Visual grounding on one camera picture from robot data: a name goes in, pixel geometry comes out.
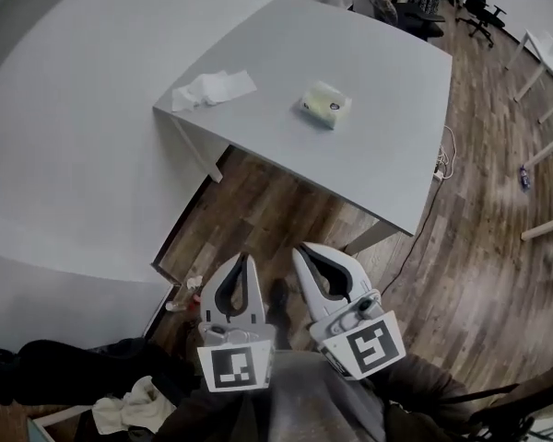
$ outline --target wooden floor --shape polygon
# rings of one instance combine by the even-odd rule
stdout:
[[[451,11],[445,2],[442,13]],[[455,26],[448,18],[444,28],[446,36],[434,44],[453,56],[446,122],[456,135],[455,173],[442,184],[383,304],[395,311],[411,352],[481,390],[553,366],[553,233],[520,241],[522,231],[553,218],[553,156],[531,172],[529,193],[518,183],[518,168],[553,139],[553,117],[543,126],[536,122],[553,104],[553,80],[543,76],[517,104],[512,97],[536,60],[524,52],[507,72],[516,48],[507,35],[493,30],[490,51],[481,36],[468,37],[463,22]],[[443,144],[450,155],[448,133]],[[180,283],[198,274],[206,280],[232,255],[250,252],[264,287],[288,278],[291,339],[303,348],[308,317],[291,270],[291,246],[309,240],[340,247],[375,220],[242,151],[235,150],[222,171],[224,180],[205,191],[161,265]],[[429,202],[437,188],[433,182]],[[358,255],[373,285],[390,283],[412,242],[398,234]],[[167,317],[158,342],[171,347],[179,321]]]

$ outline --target desk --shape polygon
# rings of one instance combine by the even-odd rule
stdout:
[[[551,154],[553,154],[553,141],[549,143],[547,147],[545,147],[542,151],[540,151],[538,154],[532,157],[530,160],[527,160],[523,164],[524,169],[526,169],[527,171],[530,170],[532,167],[534,167],[539,162],[542,162],[543,160],[545,160]],[[532,238],[537,238],[551,231],[553,231],[553,220],[549,221],[548,223],[545,223],[544,225],[533,227],[532,229],[528,229],[521,235],[521,239],[529,240]]]
[[[538,39],[535,35],[533,35],[530,31],[526,31],[526,33],[524,34],[524,37],[521,39],[520,44],[518,45],[518,48],[516,48],[516,51],[514,52],[511,60],[506,65],[506,70],[510,70],[510,68],[514,64],[514,61],[518,58],[520,53],[523,51],[523,48],[527,42],[531,43],[536,53],[538,54],[540,65],[535,70],[535,72],[531,75],[531,77],[528,79],[524,87],[522,87],[520,91],[514,96],[515,101],[520,101],[522,99],[524,94],[528,91],[530,87],[533,86],[533,84],[543,74],[543,72],[548,70],[548,72],[553,75],[553,54],[551,54],[549,50],[543,46],[543,44],[541,43],[541,40]],[[542,124],[552,114],[553,114],[553,107],[547,110],[547,112],[539,118],[538,122]]]
[[[203,129],[307,180],[380,221],[346,248],[355,254],[418,228],[449,99],[452,58],[399,29],[310,1],[273,0],[164,93],[168,115],[215,181],[217,166],[190,141]],[[258,90],[217,106],[171,111],[171,91],[204,73],[247,70]],[[323,80],[352,98],[344,125],[322,127],[298,110]]]

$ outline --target crumpled paper towel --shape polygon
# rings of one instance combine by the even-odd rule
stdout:
[[[156,434],[176,408],[151,382],[140,378],[122,400],[101,398],[92,407],[99,434],[107,436],[131,426],[145,427]]]
[[[192,111],[203,102],[217,105],[255,90],[256,85],[245,70],[232,76],[224,70],[216,74],[201,74],[190,85],[172,91],[172,111]]]

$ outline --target tissue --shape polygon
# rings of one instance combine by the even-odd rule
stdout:
[[[300,108],[331,129],[347,116],[352,99],[324,82],[317,82],[303,95]]]
[[[231,76],[225,71],[201,74],[191,84],[172,91],[172,111],[192,111],[202,103],[217,105],[255,90],[256,85],[245,70]]]

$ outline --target black office chair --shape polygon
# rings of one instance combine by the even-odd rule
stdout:
[[[392,4],[397,13],[396,26],[399,29],[424,41],[444,35],[444,31],[436,25],[446,21],[444,17],[424,13],[418,4],[400,4],[397,0],[392,0]]]
[[[432,15],[422,11],[416,3],[399,3],[391,0],[397,10],[397,27],[405,32],[427,41],[429,38],[441,38],[444,31],[436,23],[444,23],[446,20],[440,15]]]
[[[481,34],[483,34],[489,41],[489,47],[493,48],[494,41],[493,39],[491,39],[491,33],[486,28],[488,27],[488,25],[495,26],[499,29],[504,28],[506,24],[498,18],[498,15],[500,13],[506,15],[506,12],[499,8],[497,5],[494,5],[496,7],[496,11],[494,13],[491,13],[486,10],[486,6],[488,6],[486,0],[467,0],[465,2],[465,8],[469,12],[469,14],[477,18],[477,20],[474,20],[472,18],[458,18],[457,23],[459,21],[464,21],[467,25],[473,26],[475,29],[473,30],[473,32],[469,33],[469,37],[473,38],[473,35],[480,31]]]

